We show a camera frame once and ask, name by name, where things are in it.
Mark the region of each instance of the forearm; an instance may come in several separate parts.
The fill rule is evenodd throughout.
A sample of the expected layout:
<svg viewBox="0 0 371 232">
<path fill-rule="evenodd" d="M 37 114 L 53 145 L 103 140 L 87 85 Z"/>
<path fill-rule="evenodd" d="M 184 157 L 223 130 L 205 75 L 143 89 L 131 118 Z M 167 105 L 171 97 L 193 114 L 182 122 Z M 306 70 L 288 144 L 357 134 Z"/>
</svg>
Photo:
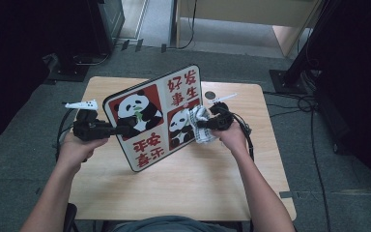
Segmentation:
<svg viewBox="0 0 371 232">
<path fill-rule="evenodd" d="M 258 231 L 294 231 L 291 218 L 246 150 L 233 152 L 240 169 L 254 227 Z"/>
<path fill-rule="evenodd" d="M 63 231 L 73 177 L 72 172 L 55 167 L 22 232 Z"/>
</svg>

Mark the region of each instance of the person's right hand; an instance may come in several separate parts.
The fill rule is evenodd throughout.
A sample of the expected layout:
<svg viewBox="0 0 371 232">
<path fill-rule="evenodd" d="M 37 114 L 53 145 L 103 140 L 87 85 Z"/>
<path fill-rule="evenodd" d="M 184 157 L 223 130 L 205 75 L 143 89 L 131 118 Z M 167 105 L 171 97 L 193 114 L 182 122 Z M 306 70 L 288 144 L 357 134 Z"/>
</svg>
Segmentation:
<svg viewBox="0 0 371 232">
<path fill-rule="evenodd" d="M 237 122 L 233 122 L 228 130 L 212 130 L 212 134 L 219 137 L 231 153 L 246 151 L 246 140 L 243 131 Z"/>
<path fill-rule="evenodd" d="M 71 170 L 74 174 L 80 169 L 81 162 L 90 158 L 94 150 L 104 145 L 107 140 L 104 138 L 84 142 L 70 132 L 65 137 L 56 165 Z"/>
</svg>

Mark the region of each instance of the panda illustration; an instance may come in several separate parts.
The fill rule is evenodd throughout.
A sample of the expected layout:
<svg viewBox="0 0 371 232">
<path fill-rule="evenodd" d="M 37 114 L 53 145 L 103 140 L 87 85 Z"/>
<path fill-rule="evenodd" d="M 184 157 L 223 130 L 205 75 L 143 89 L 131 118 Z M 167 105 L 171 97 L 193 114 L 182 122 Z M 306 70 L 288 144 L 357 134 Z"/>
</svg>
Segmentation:
<svg viewBox="0 0 371 232">
<path fill-rule="evenodd" d="M 130 126 L 129 138 L 152 129 L 162 119 L 161 111 L 149 101 L 143 90 L 126 97 L 120 104 L 114 105 L 114 109 L 117 111 L 118 124 Z"/>
<path fill-rule="evenodd" d="M 188 109 L 183 109 L 175 113 L 171 119 L 170 130 L 170 145 L 172 148 L 179 146 L 182 143 L 188 142 L 194 137 L 194 131 L 188 121 Z"/>
</svg>

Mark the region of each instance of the finger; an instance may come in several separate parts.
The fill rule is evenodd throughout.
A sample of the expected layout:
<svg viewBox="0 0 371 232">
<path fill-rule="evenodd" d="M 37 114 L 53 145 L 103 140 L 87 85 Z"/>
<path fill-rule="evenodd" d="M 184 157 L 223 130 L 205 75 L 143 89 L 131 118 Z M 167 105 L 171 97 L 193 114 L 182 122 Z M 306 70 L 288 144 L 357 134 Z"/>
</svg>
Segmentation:
<svg viewBox="0 0 371 232">
<path fill-rule="evenodd" d="M 214 135 L 215 137 L 221 137 L 221 133 L 222 133 L 222 131 L 221 131 L 221 130 L 211 130 L 211 133 L 212 133 L 212 135 Z"/>
<path fill-rule="evenodd" d="M 63 140 L 64 142 L 69 142 L 73 141 L 75 139 L 75 136 L 72 132 L 69 132 L 65 135 L 65 139 Z"/>
<path fill-rule="evenodd" d="M 93 154 L 94 154 L 94 150 L 90 151 L 89 154 L 87 155 L 87 159 L 90 158 L 90 157 L 92 157 Z"/>
<path fill-rule="evenodd" d="M 108 138 L 97 139 L 97 140 L 90 141 L 86 143 L 85 145 L 88 149 L 95 150 L 96 148 L 104 145 L 107 141 L 108 141 Z"/>
<path fill-rule="evenodd" d="M 233 123 L 231 124 L 231 127 L 239 127 L 240 124 L 237 123 L 236 121 L 233 121 Z"/>
</svg>

